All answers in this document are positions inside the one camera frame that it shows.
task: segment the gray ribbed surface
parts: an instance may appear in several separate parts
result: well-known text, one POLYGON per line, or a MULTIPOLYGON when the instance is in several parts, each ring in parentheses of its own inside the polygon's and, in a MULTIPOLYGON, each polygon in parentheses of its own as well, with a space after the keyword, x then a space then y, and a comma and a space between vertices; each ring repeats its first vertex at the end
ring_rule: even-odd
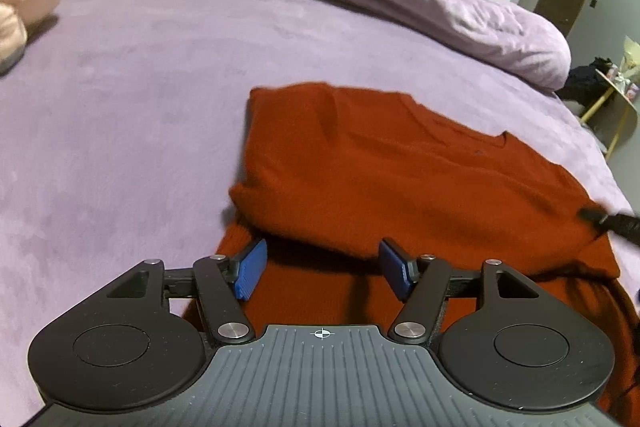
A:
POLYGON ((187 391, 144 411, 97 415, 53 406, 33 427, 612 427, 591 405, 525 415, 459 391, 421 347, 376 327, 269 326, 251 344, 223 347, 187 391))

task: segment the orange sweater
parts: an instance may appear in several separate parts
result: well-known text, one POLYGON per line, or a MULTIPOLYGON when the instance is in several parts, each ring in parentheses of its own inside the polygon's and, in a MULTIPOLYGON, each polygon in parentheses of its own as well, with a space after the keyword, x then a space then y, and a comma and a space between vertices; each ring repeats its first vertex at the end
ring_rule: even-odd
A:
MULTIPOLYGON (((637 317, 608 238, 575 217, 590 200, 564 168, 507 132, 480 134, 396 92, 259 88, 249 110, 246 179, 230 190, 239 217, 218 251, 238 251, 254 229, 283 238, 245 307, 258 331, 267 323, 385 330, 401 306, 375 263, 387 236, 413 255, 463 269, 502 259, 539 281, 613 341, 616 368, 601 405, 631 383, 637 317)), ((451 301, 443 327, 473 310, 469 299, 451 301)), ((640 426, 640 391, 616 409, 624 425, 640 426)))

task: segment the metal screw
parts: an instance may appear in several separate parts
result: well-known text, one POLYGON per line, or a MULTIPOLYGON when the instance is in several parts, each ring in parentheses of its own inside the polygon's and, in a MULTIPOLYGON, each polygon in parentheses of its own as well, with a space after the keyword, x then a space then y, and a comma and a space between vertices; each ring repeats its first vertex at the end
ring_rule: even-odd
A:
POLYGON ((396 335, 400 335, 406 339, 417 339, 427 332, 424 326, 417 322, 401 322, 396 325, 394 331, 396 335))
POLYGON ((228 322, 218 328, 220 336, 226 339, 241 339, 248 332, 248 326, 239 322, 228 322))

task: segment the bed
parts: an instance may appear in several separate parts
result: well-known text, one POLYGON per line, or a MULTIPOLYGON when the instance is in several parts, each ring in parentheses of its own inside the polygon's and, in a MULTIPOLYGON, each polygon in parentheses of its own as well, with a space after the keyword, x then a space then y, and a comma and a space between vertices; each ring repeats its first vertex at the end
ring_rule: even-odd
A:
MULTIPOLYGON (((325 0, 63 0, 0 83, 2 427, 42 405, 26 365, 42 327, 142 259, 184 267, 215 249, 249 90, 304 80, 400 90, 508 130, 630 209, 548 89, 387 18, 325 0)), ((611 243, 636 303, 640 256, 611 243)))

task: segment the yellow table leg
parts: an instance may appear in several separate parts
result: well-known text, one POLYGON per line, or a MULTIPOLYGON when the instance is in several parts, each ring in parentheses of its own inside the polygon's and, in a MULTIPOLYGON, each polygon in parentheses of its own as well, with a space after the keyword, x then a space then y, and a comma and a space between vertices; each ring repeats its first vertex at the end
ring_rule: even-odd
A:
POLYGON ((587 112, 580 117, 580 123, 587 123, 589 119, 596 114, 596 111, 602 107, 602 104, 607 102, 607 99, 612 95, 612 93, 616 90, 615 87, 611 86, 607 89, 604 94, 596 100, 596 102, 588 108, 587 112))
POLYGON ((622 116, 620 117, 620 123, 618 124, 618 128, 616 129, 616 133, 613 135, 613 138, 611 139, 611 143, 609 144, 609 148, 607 149, 606 155, 604 155, 604 159, 606 161, 609 161, 609 158, 611 158, 611 155, 613 154, 613 149, 616 148, 616 144, 620 139, 620 133, 622 132, 623 127, 625 126, 626 117, 628 117, 629 111, 631 111, 631 107, 629 105, 625 105, 625 110, 622 113, 622 116))

